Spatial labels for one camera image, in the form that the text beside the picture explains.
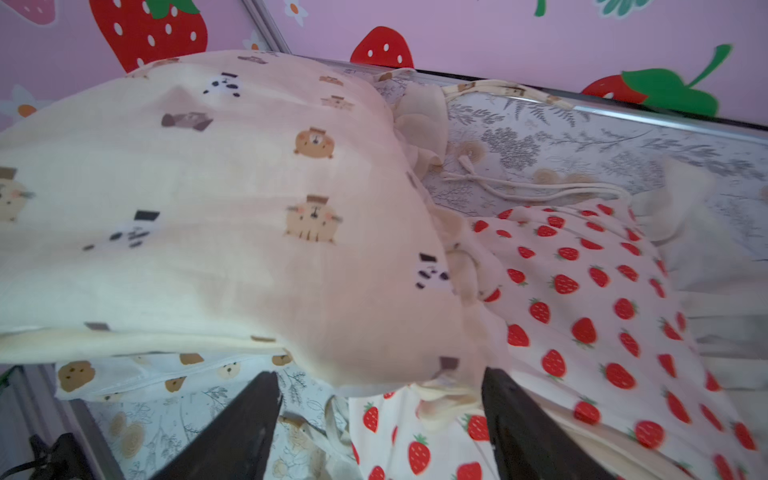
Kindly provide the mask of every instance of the drawstring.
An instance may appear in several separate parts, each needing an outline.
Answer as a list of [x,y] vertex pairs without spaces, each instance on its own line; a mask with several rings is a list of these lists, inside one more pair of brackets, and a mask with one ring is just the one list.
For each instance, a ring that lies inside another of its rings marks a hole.
[[[469,175],[453,174],[451,172],[443,171],[440,174],[440,177],[447,182],[456,182],[456,181],[462,181],[462,180],[474,181],[478,185],[480,185],[480,187],[482,187],[483,190],[487,191],[492,195],[495,195],[496,197],[500,197],[505,200],[542,202],[542,201],[554,200],[555,198],[566,197],[567,195],[574,195],[574,194],[611,194],[611,195],[616,195],[617,197],[625,200],[628,203],[632,201],[632,195],[629,192],[627,192],[625,189],[619,187],[618,185],[603,184],[603,183],[550,185],[550,184],[526,184],[521,182],[510,182],[506,180],[497,180],[495,178],[482,177],[480,175],[477,175],[477,173],[475,172],[475,168],[472,166],[472,162],[469,160],[469,157],[466,155],[461,155],[460,157],[458,157],[458,162],[461,164],[462,167],[464,167],[465,170],[469,172]],[[532,189],[532,190],[542,189],[542,190],[562,190],[562,191],[559,191],[551,195],[544,195],[544,196],[511,195],[511,194],[502,193],[492,188],[491,186],[488,185],[489,183],[499,184],[505,187],[526,188],[526,189]]]

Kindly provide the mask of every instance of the bear print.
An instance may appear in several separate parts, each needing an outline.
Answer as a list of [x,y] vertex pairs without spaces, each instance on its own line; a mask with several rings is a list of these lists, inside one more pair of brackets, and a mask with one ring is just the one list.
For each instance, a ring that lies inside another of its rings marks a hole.
[[331,98],[321,98],[320,100],[326,107],[338,108],[339,110],[352,111],[352,107],[355,106],[344,100],[344,97],[339,97],[337,95],[331,95]]
[[209,118],[208,114],[199,111],[191,111],[188,114],[165,114],[163,115],[163,120],[161,120],[160,125],[164,127],[192,128],[197,131],[203,131],[213,122],[213,118]]
[[302,154],[311,158],[333,158],[333,148],[336,142],[326,135],[326,131],[310,127],[296,136],[294,154]]
[[211,83],[210,87],[206,88],[205,91],[203,91],[204,94],[208,94],[211,92],[218,92],[222,93],[225,91],[232,92],[233,97],[240,97],[240,92],[237,91],[240,86],[235,83],[235,78],[237,78],[237,75],[234,73],[226,73],[225,71],[221,72],[220,77],[214,78]]
[[327,81],[330,84],[339,85],[340,87],[344,86],[344,82],[339,80],[338,78],[326,77],[325,75],[320,77],[320,81]]
[[171,392],[171,393],[178,392],[179,390],[181,390],[181,386],[184,384],[184,380],[186,378],[187,377],[185,377],[185,376],[180,376],[177,379],[166,380],[165,381],[165,389],[168,392]]
[[288,207],[286,235],[310,242],[333,243],[333,235],[342,218],[327,203],[328,197],[307,195],[304,204]]
[[35,198],[35,194],[13,180],[15,175],[15,168],[0,167],[0,222],[15,222],[27,200]]
[[70,362],[58,370],[58,381],[61,383],[61,389],[65,392],[73,392],[79,389],[93,380],[95,376],[96,370],[91,366],[91,362],[87,360]]

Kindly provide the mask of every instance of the strawberry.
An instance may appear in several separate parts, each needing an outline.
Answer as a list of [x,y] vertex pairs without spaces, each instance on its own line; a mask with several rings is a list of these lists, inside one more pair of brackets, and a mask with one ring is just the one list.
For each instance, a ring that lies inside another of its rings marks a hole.
[[534,230],[534,232],[540,237],[553,237],[554,235],[558,234],[557,230],[546,225],[542,225],[541,227]]
[[558,260],[578,260],[578,250],[570,247],[562,247],[558,249],[558,252],[554,255],[554,258]]
[[541,323],[549,323],[549,305],[544,302],[539,302],[538,299],[531,299],[531,306],[528,308],[532,317]]
[[637,313],[637,305],[625,298],[620,298],[614,303],[614,312],[620,319],[631,320]]
[[371,470],[371,475],[368,475],[368,480],[384,480],[384,468],[381,467],[373,467],[373,470]]
[[487,298],[487,299],[485,299],[485,300],[483,300],[483,301],[484,301],[484,302],[487,302],[487,303],[490,303],[490,302],[495,302],[496,300],[498,300],[498,299],[499,299],[499,298],[501,298],[501,297],[502,297],[502,292],[501,292],[501,290],[499,290],[499,289],[497,288],[496,290],[494,290],[494,291],[493,291],[493,293],[491,293],[491,295],[490,295],[490,296],[488,296],[488,298]]
[[552,217],[547,218],[547,223],[552,225],[554,228],[562,228],[565,225],[565,219],[560,217],[555,217],[553,215]]
[[665,399],[667,399],[667,406],[670,409],[670,412],[672,412],[672,415],[675,415],[678,420],[680,420],[682,423],[690,423],[690,417],[688,416],[688,411],[685,409],[685,406],[680,401],[680,399],[677,398],[677,396],[670,392],[667,389],[663,389],[661,391],[661,395],[664,396]]
[[637,344],[637,340],[626,330],[622,329],[619,334],[619,341],[629,353],[640,358],[640,345]]
[[685,315],[683,315],[682,312],[677,312],[677,315],[675,316],[675,320],[677,321],[677,328],[681,332],[684,332],[688,324],[687,321],[685,320]]
[[541,367],[555,380],[562,380],[566,373],[565,360],[557,350],[550,350],[541,358]]
[[208,30],[192,0],[90,0],[101,34],[126,72],[205,51]]
[[720,420],[717,419],[714,413],[712,413],[712,410],[709,410],[706,405],[703,403],[699,404],[699,408],[701,409],[701,415],[704,415],[704,417],[710,421],[712,426],[721,432],[723,431],[723,424],[720,423]]
[[610,208],[607,205],[598,204],[598,208],[600,209],[601,212],[603,212],[606,215],[613,215],[614,214],[614,209]]
[[667,298],[667,294],[664,292],[664,289],[661,288],[661,283],[659,283],[659,279],[652,278],[648,280],[648,283],[656,289],[656,294],[659,296],[659,298]]
[[636,257],[639,257],[640,255],[643,254],[643,252],[641,252],[639,248],[637,248],[635,245],[631,243],[622,242],[621,246],[626,248],[629,251],[629,253],[635,255]]
[[510,325],[507,333],[507,343],[512,346],[530,346],[531,340],[521,326]]
[[672,325],[669,324],[667,319],[664,317],[661,317],[659,320],[659,323],[661,324],[661,331],[664,332],[664,335],[667,336],[667,338],[670,338],[672,340],[682,340],[683,337],[680,336],[679,333],[674,331],[674,328],[672,328]]
[[592,222],[587,222],[587,227],[591,228],[592,230],[596,230],[598,232],[604,232],[605,231],[605,229],[602,226],[597,225],[596,223],[592,223]]
[[590,344],[598,340],[598,333],[594,331],[592,320],[587,317],[576,320],[571,327],[571,333],[574,334],[574,342],[584,348],[594,348]]
[[486,228],[488,228],[488,222],[485,220],[478,220],[475,222],[475,225],[472,226],[472,229],[475,231],[475,233],[480,233]]
[[597,245],[595,242],[591,242],[585,238],[581,239],[581,246],[588,248],[589,250],[603,250],[602,245]]
[[717,380],[715,380],[714,375],[707,372],[707,384],[706,384],[707,390],[710,392],[719,392],[723,389],[723,387],[720,386],[719,383],[717,383]]
[[526,286],[528,285],[525,282],[525,273],[521,272],[520,270],[514,270],[509,269],[507,270],[507,275],[509,275],[509,279],[513,282],[517,283],[519,286]]
[[372,403],[366,405],[366,413],[362,416],[362,424],[373,433],[376,433],[376,430],[379,429],[379,409],[373,406]]
[[523,258],[531,258],[536,255],[536,252],[526,247],[518,247],[518,253],[520,253],[520,257]]
[[465,463],[456,469],[455,480],[482,480],[482,467],[477,462]]
[[664,443],[664,429],[656,422],[642,420],[634,424],[630,437],[646,449],[657,449]]
[[476,442],[490,442],[491,436],[488,434],[488,421],[482,415],[465,415],[464,431],[469,434],[469,438]]
[[600,365],[600,371],[608,382],[620,389],[632,390],[637,385],[632,374],[618,363],[608,363],[607,366]]
[[622,275],[627,277],[629,280],[632,280],[633,282],[637,282],[637,278],[639,275],[637,275],[637,272],[634,271],[634,268],[628,265],[619,265],[616,267],[616,270],[621,272]]
[[581,401],[574,407],[574,418],[589,425],[600,422],[600,410],[594,406],[594,401],[587,397],[581,397]]
[[608,274],[603,271],[602,267],[597,265],[590,266],[589,276],[592,277],[592,280],[594,280],[598,286],[603,288],[605,288],[611,282],[611,278],[608,276]]
[[661,368],[667,370],[667,373],[669,374],[669,376],[672,377],[673,379],[676,379],[677,370],[675,370],[674,368],[674,357],[669,353],[664,353],[662,355],[659,355],[657,358],[659,359]]
[[757,447],[755,447],[755,441],[752,440],[752,435],[750,434],[750,431],[746,425],[744,425],[742,422],[736,422],[732,423],[730,427],[733,430],[733,434],[739,440],[741,446],[747,450],[757,450]]
[[568,295],[578,290],[578,283],[572,278],[563,274],[553,276],[549,282],[549,288],[554,288],[554,291],[561,295]]

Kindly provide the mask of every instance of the cartoon bear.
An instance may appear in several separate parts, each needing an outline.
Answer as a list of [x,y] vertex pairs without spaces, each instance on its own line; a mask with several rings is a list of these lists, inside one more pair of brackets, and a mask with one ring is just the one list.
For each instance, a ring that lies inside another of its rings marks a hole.
[[193,128],[197,131],[203,131],[213,122],[213,118],[209,118],[208,114],[191,111],[188,114],[165,114],[160,124],[164,127]]
[[96,370],[91,366],[91,362],[87,360],[70,362],[58,370],[58,381],[61,383],[61,389],[65,392],[73,392],[79,389],[93,380],[95,376]]
[[333,235],[342,218],[327,203],[328,197],[307,195],[304,204],[288,207],[286,235],[312,242],[333,243]]
[[326,135],[326,131],[310,127],[296,136],[294,154],[302,154],[311,158],[333,158],[333,148],[336,142]]
[[15,222],[27,200],[35,198],[35,194],[13,180],[15,176],[15,168],[0,167],[0,222]]

